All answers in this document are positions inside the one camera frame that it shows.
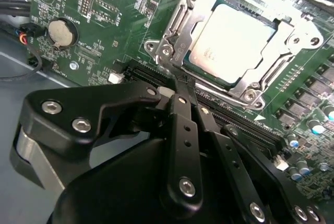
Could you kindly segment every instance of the mounting hole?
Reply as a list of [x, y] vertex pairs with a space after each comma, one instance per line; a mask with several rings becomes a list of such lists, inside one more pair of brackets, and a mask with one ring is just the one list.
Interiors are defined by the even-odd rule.
[[235, 168], [240, 168], [239, 164], [236, 161], [232, 161], [232, 164], [234, 165]]
[[319, 44], [319, 42], [320, 42], [320, 39], [317, 37], [314, 37], [311, 39], [311, 45], [317, 45]]
[[153, 49], [154, 49], [154, 46], [153, 46], [152, 43], [148, 43], [148, 44], [146, 45], [146, 47], [147, 47], [147, 50], [150, 51], [150, 52], [152, 52]]
[[256, 103], [254, 104], [254, 106], [255, 106], [256, 108], [261, 108], [261, 107], [262, 107], [262, 103], [261, 103], [261, 102], [256, 102]]
[[192, 144], [187, 140], [184, 141], [184, 144], [186, 145], [186, 147], [191, 147], [192, 146]]
[[290, 130], [290, 128], [291, 128], [291, 126], [289, 126], [289, 125], [285, 125], [285, 126], [283, 127], [283, 129], [286, 130], [286, 131], [287, 131], [287, 130]]

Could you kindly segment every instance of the black plastic bracket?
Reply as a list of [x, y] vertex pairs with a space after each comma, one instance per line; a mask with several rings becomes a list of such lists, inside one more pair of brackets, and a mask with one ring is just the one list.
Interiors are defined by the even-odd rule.
[[[61, 112], [43, 111], [42, 104], [46, 101], [57, 102]], [[82, 159], [89, 155], [94, 142], [103, 134], [101, 122], [104, 118], [116, 119], [129, 108], [154, 106], [159, 101], [157, 90], [143, 81], [41, 90], [25, 98], [19, 122], [29, 138], [68, 159]], [[75, 119], [88, 121], [90, 131], [76, 131], [72, 126]]]
[[203, 202], [197, 124], [191, 119], [189, 96], [170, 100], [166, 183], [160, 195], [164, 208], [175, 218], [189, 218]]

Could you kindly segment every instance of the silver screw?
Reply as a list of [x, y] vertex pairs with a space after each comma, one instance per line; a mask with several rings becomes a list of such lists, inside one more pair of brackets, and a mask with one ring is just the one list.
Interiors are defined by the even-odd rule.
[[202, 111], [204, 114], [209, 114], [209, 110], [207, 110], [206, 108], [201, 108], [201, 111]]
[[310, 207], [307, 208], [307, 211], [309, 212], [309, 214], [312, 216], [313, 219], [315, 219], [316, 221], [319, 221], [319, 217]]
[[236, 129], [234, 127], [230, 127], [229, 130], [233, 135], [235, 135], [235, 136], [238, 135], [238, 132], [236, 131]]
[[147, 92], [150, 94], [150, 95], [156, 95], [157, 93], [154, 91], [154, 90], [152, 90], [151, 88], [148, 88], [147, 89]]
[[179, 97], [178, 100], [183, 104], [187, 103], [187, 101], [185, 99], [183, 99], [182, 97]]
[[256, 94], [254, 91], [246, 91], [244, 98], [246, 101], [253, 101], [255, 100]]
[[307, 215], [300, 207], [295, 206], [294, 210], [302, 220], [307, 221]]
[[58, 114], [62, 111], [62, 106], [55, 101], [46, 101], [42, 104], [42, 109], [48, 114]]
[[180, 190], [187, 197], [193, 197], [196, 193], [195, 186], [188, 179], [180, 179]]
[[249, 206], [250, 211], [252, 215], [259, 221], [259, 222], [265, 222], [265, 213], [262, 211], [262, 209], [255, 203], [252, 202]]
[[69, 68], [71, 68], [72, 70], [78, 70], [79, 69], [79, 64], [75, 61], [71, 61], [69, 64]]
[[322, 162], [319, 164], [319, 169], [322, 170], [322, 172], [326, 172], [329, 170], [329, 165], [325, 162]]
[[72, 122], [72, 127], [74, 128], [74, 130], [83, 134], [89, 132], [92, 128], [89, 121], [85, 119], [75, 119]]

